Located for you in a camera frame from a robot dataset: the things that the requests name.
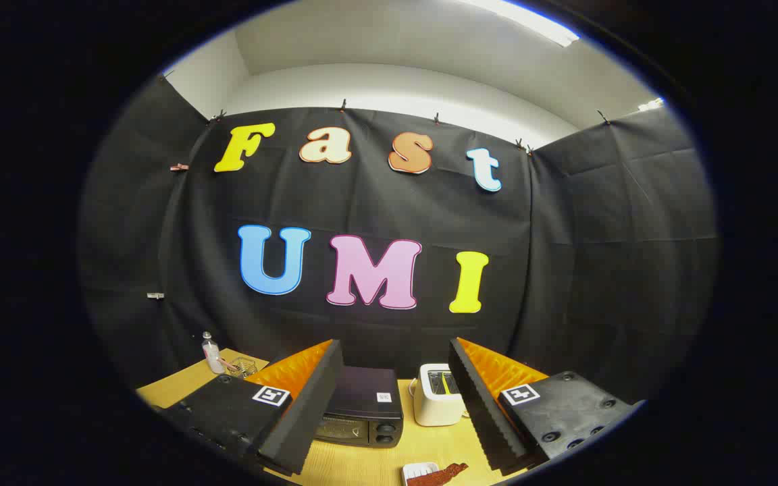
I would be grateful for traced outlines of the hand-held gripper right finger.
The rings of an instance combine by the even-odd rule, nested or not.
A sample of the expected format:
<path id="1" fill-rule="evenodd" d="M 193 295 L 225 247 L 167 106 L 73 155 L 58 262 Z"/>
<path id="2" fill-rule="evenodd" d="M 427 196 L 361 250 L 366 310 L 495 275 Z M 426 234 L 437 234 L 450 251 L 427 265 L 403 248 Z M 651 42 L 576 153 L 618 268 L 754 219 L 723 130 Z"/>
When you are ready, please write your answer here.
<path id="1" fill-rule="evenodd" d="M 469 340 L 450 340 L 448 366 L 489 467 L 531 470 L 607 433 L 639 407 L 574 371 L 545 375 Z"/>

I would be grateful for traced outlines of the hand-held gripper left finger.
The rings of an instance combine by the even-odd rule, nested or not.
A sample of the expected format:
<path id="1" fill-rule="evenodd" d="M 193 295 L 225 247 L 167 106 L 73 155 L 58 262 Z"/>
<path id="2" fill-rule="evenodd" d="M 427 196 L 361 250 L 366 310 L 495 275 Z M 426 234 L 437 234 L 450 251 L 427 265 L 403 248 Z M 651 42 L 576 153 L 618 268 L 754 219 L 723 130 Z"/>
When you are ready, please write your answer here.
<path id="1" fill-rule="evenodd" d="M 218 375 L 159 413 L 228 460 L 299 474 L 342 366 L 342 342 L 327 340 L 246 378 Z"/>

